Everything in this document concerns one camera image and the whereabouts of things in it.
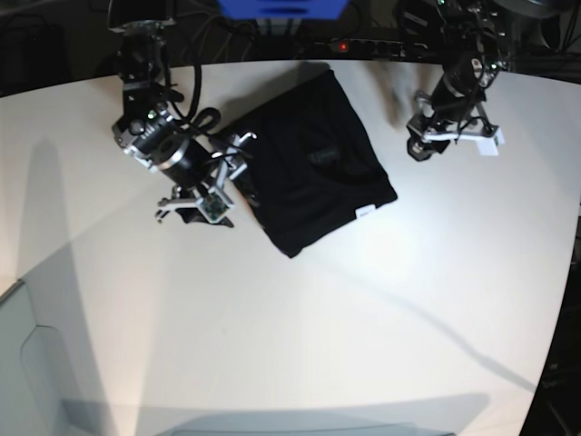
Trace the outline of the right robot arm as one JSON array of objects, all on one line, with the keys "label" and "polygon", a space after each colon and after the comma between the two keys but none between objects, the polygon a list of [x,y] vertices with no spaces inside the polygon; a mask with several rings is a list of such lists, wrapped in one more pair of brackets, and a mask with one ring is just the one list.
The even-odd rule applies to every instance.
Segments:
[{"label": "right robot arm", "polygon": [[231,228],[229,215],[235,203],[225,184],[246,172],[251,154],[245,146],[256,139],[256,133],[223,137],[213,131],[222,115],[216,108],[199,107],[202,69],[198,65],[190,109],[187,114],[179,111],[183,96],[172,85],[162,22],[127,23],[120,30],[123,114],[112,127],[113,137],[124,154],[172,181],[170,195],[157,203],[156,221],[177,213],[185,223]]}]

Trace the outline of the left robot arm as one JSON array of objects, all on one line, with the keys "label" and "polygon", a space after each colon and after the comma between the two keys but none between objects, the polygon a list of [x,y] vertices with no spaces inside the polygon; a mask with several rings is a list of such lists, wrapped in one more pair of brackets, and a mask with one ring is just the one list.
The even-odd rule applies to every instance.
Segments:
[{"label": "left robot arm", "polygon": [[417,162],[443,154],[459,141],[474,143],[483,156],[497,156],[505,143],[501,127],[489,121],[486,92],[507,67],[483,1],[437,1],[440,33],[449,56],[432,92],[418,90],[406,124],[407,151]]}]

